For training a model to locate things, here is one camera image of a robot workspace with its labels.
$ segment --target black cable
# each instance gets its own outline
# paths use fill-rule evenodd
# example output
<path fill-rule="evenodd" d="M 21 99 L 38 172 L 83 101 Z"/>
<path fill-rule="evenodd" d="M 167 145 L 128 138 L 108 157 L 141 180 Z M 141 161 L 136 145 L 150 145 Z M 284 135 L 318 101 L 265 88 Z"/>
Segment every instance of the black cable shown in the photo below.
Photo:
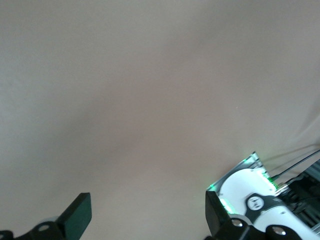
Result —
<path fill-rule="evenodd" d="M 311 153 L 310 155 L 306 156 L 304 159 L 298 161 L 297 163 L 293 164 L 291 167 L 287 168 L 286 170 L 284 170 L 283 172 L 274 175 L 273 177 L 271 177 L 271 179 L 274 181 L 276 179 L 278 179 L 280 176 L 282 176 L 283 174 L 285 174 L 286 172 L 290 171 L 291 169 L 293 169 L 294 167 L 298 166 L 299 164 L 301 164 L 302 162 L 304 162 L 305 160 L 311 158 L 313 155 L 316 155 L 317 153 L 320 152 L 320 149 L 315 151 L 314 153 Z"/>

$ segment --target screw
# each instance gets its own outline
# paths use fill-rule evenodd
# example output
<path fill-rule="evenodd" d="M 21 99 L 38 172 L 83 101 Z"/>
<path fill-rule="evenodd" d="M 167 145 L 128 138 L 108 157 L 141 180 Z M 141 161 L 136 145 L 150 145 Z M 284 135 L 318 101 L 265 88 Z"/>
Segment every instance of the screw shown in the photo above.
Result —
<path fill-rule="evenodd" d="M 49 225 L 42 225 L 41 227 L 38 228 L 39 232 L 42 232 L 44 230 L 47 230 L 50 226 Z"/>
<path fill-rule="evenodd" d="M 281 227 L 279 226 L 273 226 L 272 227 L 273 231 L 276 233 L 276 234 L 279 234 L 279 235 L 286 235 L 286 231 L 283 230 Z"/>
<path fill-rule="evenodd" d="M 240 220 L 238 220 L 238 219 L 232 219 L 231 221 L 232 221 L 232 224 L 234 226 L 236 226 L 236 227 L 240 227 L 241 228 L 243 226 L 242 222 Z"/>

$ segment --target white ceiling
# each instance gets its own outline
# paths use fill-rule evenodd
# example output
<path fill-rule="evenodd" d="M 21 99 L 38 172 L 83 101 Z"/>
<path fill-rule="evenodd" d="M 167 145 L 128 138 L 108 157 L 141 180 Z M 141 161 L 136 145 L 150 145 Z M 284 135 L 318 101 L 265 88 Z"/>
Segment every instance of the white ceiling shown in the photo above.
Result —
<path fill-rule="evenodd" d="M 202 240 L 212 182 L 253 151 L 277 173 L 317 148 L 319 12 L 1 1 L 0 229 L 21 235 L 90 192 L 82 240 Z"/>

